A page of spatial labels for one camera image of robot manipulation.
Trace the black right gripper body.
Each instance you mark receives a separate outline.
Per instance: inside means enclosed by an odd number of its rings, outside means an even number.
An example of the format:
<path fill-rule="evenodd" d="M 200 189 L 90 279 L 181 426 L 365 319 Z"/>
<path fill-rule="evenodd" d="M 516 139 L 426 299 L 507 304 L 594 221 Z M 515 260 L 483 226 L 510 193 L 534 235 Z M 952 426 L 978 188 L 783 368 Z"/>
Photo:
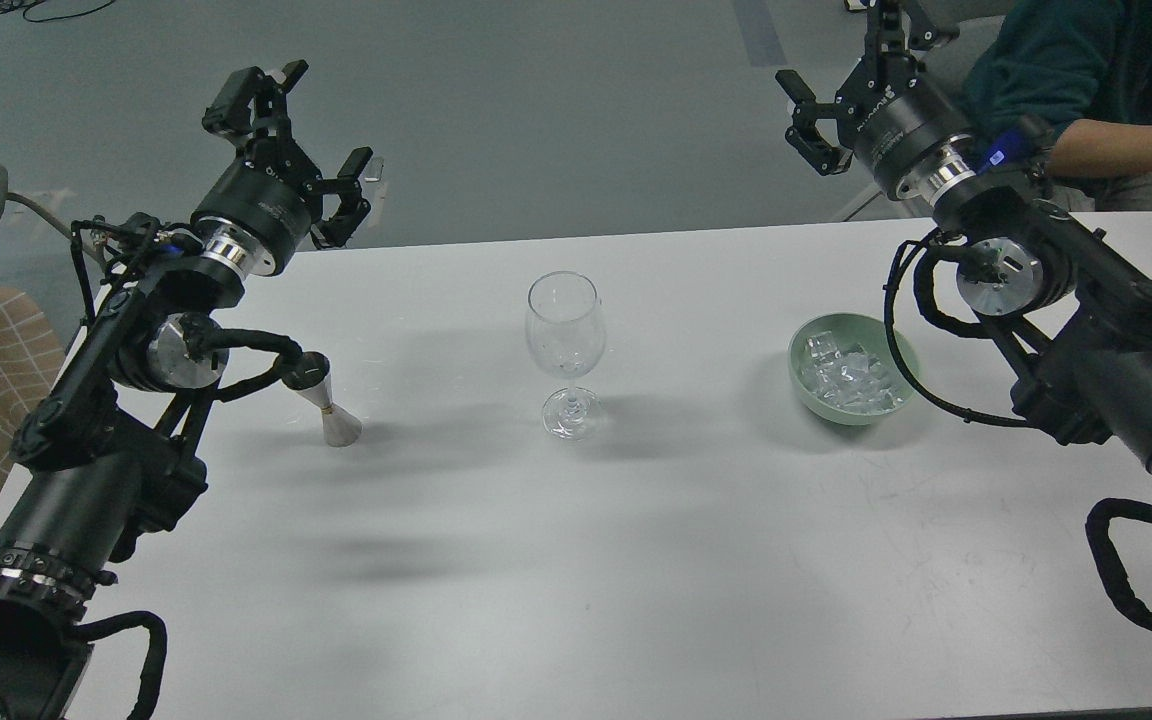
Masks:
<path fill-rule="evenodd" d="M 890 200 L 914 197 L 924 165 L 963 149 L 972 124 L 914 56 L 861 59 L 838 90 L 844 105 L 838 141 Z"/>

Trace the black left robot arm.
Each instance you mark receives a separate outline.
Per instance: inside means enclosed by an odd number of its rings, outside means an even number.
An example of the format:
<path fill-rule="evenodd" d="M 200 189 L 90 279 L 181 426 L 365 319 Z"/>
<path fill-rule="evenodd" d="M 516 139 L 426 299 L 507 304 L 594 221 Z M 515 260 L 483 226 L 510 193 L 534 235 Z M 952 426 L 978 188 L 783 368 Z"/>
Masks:
<path fill-rule="evenodd" d="M 233 160 L 187 222 L 134 214 L 73 222 L 73 253 L 103 266 L 88 281 L 84 338 L 50 395 L 20 423 L 12 456 L 31 479 L 0 528 L 0 719 L 67 714 L 97 641 L 145 629 L 132 719 L 154 715 L 166 626 L 150 611 L 88 623 L 97 588 L 137 539 L 172 530 L 207 488 L 197 455 L 211 407 L 283 384 L 321 414 L 324 439 L 346 447 L 361 420 L 332 396 L 329 361 L 291 338 L 225 328 L 251 275 L 285 272 L 302 242 L 346 245 L 370 213 L 353 150 L 326 177 L 291 135 L 287 99 L 308 65 L 233 71 L 200 124 Z"/>

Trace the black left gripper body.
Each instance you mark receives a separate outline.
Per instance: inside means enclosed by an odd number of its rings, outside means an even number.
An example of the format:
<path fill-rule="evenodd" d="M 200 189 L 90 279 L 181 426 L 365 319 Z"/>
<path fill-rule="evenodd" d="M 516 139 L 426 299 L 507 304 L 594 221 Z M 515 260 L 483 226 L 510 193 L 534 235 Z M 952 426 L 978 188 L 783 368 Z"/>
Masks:
<path fill-rule="evenodd" d="M 262 250 L 255 273 L 278 275 L 311 223 L 323 217 L 323 200 L 310 192 L 320 179 L 323 173 L 296 141 L 250 138 L 195 209 L 191 225 L 200 234 L 221 223 L 241 228 Z"/>

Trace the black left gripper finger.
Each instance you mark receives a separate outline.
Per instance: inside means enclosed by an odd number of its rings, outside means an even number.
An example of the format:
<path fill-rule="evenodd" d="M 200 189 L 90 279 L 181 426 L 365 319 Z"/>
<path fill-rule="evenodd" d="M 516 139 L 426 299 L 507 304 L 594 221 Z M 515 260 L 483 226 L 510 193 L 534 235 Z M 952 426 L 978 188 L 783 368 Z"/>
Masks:
<path fill-rule="evenodd" d="M 266 138 L 291 141 L 287 94 L 306 70 L 305 60 L 289 61 L 279 70 L 234 70 L 202 114 L 202 128 L 236 149 Z"/>
<path fill-rule="evenodd" d="M 311 225 L 310 237 L 316 249 L 342 249 L 353 234 L 361 228 L 371 211 L 364 194 L 364 172 L 374 158 L 371 147 L 353 150 L 335 179 L 314 179 L 310 194 L 326 197 L 338 196 L 338 210 L 328 218 L 319 218 Z"/>

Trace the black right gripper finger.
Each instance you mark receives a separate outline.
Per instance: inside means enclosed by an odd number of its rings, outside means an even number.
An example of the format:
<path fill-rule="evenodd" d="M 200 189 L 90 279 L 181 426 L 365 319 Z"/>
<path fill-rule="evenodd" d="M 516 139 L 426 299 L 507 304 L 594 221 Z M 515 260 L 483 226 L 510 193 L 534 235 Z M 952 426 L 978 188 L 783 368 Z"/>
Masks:
<path fill-rule="evenodd" d="M 863 1 L 867 31 L 861 45 L 861 67 L 884 76 L 888 65 L 914 59 L 960 35 L 956 1 Z"/>
<path fill-rule="evenodd" d="M 850 168 L 851 150 L 841 143 L 827 141 L 820 132 L 819 123 L 823 120 L 850 120 L 855 109 L 852 104 L 846 103 L 841 97 L 829 103 L 820 101 L 812 88 L 794 69 L 776 70 L 774 79 L 788 99 L 790 124 L 783 132 L 788 145 L 799 152 L 799 158 L 819 176 L 846 173 Z"/>

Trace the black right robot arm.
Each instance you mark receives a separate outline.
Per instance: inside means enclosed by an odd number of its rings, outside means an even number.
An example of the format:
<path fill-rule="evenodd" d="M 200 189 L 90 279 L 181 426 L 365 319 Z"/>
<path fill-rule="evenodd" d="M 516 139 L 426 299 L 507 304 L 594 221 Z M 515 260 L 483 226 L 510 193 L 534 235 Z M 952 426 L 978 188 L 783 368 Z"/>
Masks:
<path fill-rule="evenodd" d="M 934 397 L 963 420 L 1037 429 L 1061 445 L 1117 437 L 1152 475 L 1152 279 L 1049 199 L 1052 127 L 1033 114 L 987 141 L 967 118 L 950 74 L 933 56 L 957 36 L 929 1 L 873 1 L 863 53 L 835 94 L 819 100 L 799 73 L 782 69 L 791 123 L 785 138 L 823 176 L 858 159 L 892 200 L 931 206 L 933 232 L 905 242 L 884 282 L 882 332 L 905 364 L 893 305 L 914 273 L 919 313 L 957 338 L 988 340 L 1015 373 L 1011 416 L 978 414 Z M 1105 592 L 1152 632 L 1114 543 L 1111 521 L 1152 525 L 1152 505 L 1105 498 L 1085 536 Z"/>

